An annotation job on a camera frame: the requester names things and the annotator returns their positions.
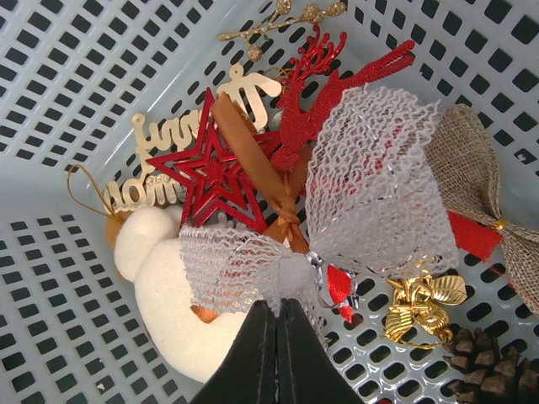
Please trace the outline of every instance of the gold glitter branch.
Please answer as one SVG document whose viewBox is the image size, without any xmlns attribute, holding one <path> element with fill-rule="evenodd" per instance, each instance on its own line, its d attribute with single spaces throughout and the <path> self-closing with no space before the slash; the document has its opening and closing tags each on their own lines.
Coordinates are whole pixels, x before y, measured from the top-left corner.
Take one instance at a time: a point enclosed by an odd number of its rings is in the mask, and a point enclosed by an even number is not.
<svg viewBox="0 0 539 404">
<path fill-rule="evenodd" d="M 276 23 L 275 20 L 280 15 L 287 15 L 290 12 L 291 4 L 291 0 L 280 0 L 277 3 L 277 8 L 275 9 L 274 13 L 272 14 L 266 25 L 259 24 L 255 28 L 248 29 L 246 31 L 227 32 L 219 34 L 217 38 L 224 41 L 233 40 L 235 38 L 241 37 L 248 42 L 248 37 L 251 35 L 265 35 L 268 31 L 271 31 L 272 29 L 279 29 L 297 23 L 319 24 L 323 21 L 325 16 L 328 15 L 330 17 L 337 17 L 346 10 L 346 5 L 342 2 L 333 3 L 326 10 L 322 10 L 317 4 L 308 4 L 305 7 L 305 10 L 303 11 L 303 14 L 301 16 L 294 19 L 288 19 L 282 23 Z M 262 57 L 262 53 L 263 51 L 262 49 L 260 49 L 259 46 L 249 44 L 247 54 L 250 61 L 259 61 Z"/>
</svg>

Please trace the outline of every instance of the gold leaf ornament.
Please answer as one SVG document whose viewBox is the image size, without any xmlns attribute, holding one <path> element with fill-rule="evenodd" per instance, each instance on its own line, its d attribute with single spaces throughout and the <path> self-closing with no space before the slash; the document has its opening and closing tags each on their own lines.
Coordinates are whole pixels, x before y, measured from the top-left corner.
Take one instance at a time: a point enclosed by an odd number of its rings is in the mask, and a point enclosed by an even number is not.
<svg viewBox="0 0 539 404">
<path fill-rule="evenodd" d="M 447 275 L 432 281 L 432 298 L 444 305 L 457 306 L 467 298 L 466 284 L 462 276 Z"/>
<path fill-rule="evenodd" d="M 446 275 L 433 279 L 430 275 L 411 279 L 388 279 L 393 287 L 393 302 L 386 319 L 385 338 L 414 348 L 432 349 L 453 338 L 449 314 L 437 303 L 460 305 L 466 298 L 464 278 Z M 404 334 L 417 322 L 441 343 L 414 344 L 403 341 Z"/>
<path fill-rule="evenodd" d="M 403 335 L 414 326 L 411 311 L 390 311 L 386 319 L 386 333 L 384 337 L 392 341 L 400 341 Z"/>
</svg>

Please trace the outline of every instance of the brown satin ribbon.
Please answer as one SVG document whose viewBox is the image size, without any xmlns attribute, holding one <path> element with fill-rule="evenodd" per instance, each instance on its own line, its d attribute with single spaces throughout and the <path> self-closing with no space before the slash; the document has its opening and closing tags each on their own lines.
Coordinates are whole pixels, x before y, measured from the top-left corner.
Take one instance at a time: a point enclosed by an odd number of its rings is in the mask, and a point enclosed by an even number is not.
<svg viewBox="0 0 539 404">
<path fill-rule="evenodd" d="M 227 94 L 220 95 L 211 106 L 211 115 L 253 186 L 279 214 L 279 218 L 264 234 L 277 242 L 288 239 L 292 251 L 308 253 L 309 244 L 299 228 L 296 198 L 307 180 L 307 164 L 312 148 L 304 146 L 296 169 L 281 178 L 255 140 L 253 124 Z"/>
</svg>

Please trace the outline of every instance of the white fabric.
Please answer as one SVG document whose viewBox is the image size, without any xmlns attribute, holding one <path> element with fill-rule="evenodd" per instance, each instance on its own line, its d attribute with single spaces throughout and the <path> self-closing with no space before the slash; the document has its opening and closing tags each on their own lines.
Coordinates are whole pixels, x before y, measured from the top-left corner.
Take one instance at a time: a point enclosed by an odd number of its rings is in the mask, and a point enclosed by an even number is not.
<svg viewBox="0 0 539 404">
<path fill-rule="evenodd" d="M 457 264 L 455 240 L 423 152 L 439 119 L 436 105 L 423 106 L 403 90 L 344 92 L 309 162 L 312 251 L 337 267 L 381 276 L 411 277 Z M 278 315 L 280 299 L 297 298 L 320 332 L 315 272 L 305 256 L 235 229 L 184 227 L 180 240 L 193 302 L 244 311 L 264 297 Z"/>
<path fill-rule="evenodd" d="M 116 238 L 116 268 L 125 279 L 133 282 L 155 245 L 161 240 L 177 237 L 178 232 L 178 223 L 165 210 L 154 206 L 135 210 Z"/>
<path fill-rule="evenodd" d="M 190 309 L 193 297 L 178 238 L 158 243 L 135 280 L 136 301 L 159 353 L 178 372 L 208 381 L 230 349 L 244 313 L 223 313 L 205 324 Z"/>
<path fill-rule="evenodd" d="M 178 233 L 179 233 L 179 224 L 182 221 L 182 214 L 184 213 L 184 210 L 180 205 L 170 205 L 165 208 L 165 212 L 167 212 L 167 215 L 172 217 L 174 221 L 176 222 L 176 225 L 178 226 Z"/>
</svg>

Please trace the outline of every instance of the white netting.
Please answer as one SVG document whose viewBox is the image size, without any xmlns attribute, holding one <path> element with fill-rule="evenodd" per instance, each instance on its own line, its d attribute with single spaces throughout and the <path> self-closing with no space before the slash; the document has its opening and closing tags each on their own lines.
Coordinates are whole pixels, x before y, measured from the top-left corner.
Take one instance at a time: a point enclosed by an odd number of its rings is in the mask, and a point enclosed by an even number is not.
<svg viewBox="0 0 539 404">
<path fill-rule="evenodd" d="M 423 151 L 440 118 L 436 104 L 423 106 L 404 90 L 344 92 L 309 162 L 313 251 L 340 252 L 330 262 L 383 276 L 456 266 L 451 226 Z"/>
<path fill-rule="evenodd" d="M 381 276 L 410 277 L 457 264 L 446 210 L 423 152 L 439 119 L 436 105 L 422 106 L 403 90 L 344 93 L 309 162 L 312 251 L 326 263 Z M 263 297 L 278 315 L 280 299 L 296 298 L 313 325 L 320 325 L 315 271 L 302 254 L 249 231 L 187 227 L 180 236 L 196 304 L 246 311 Z"/>
</svg>

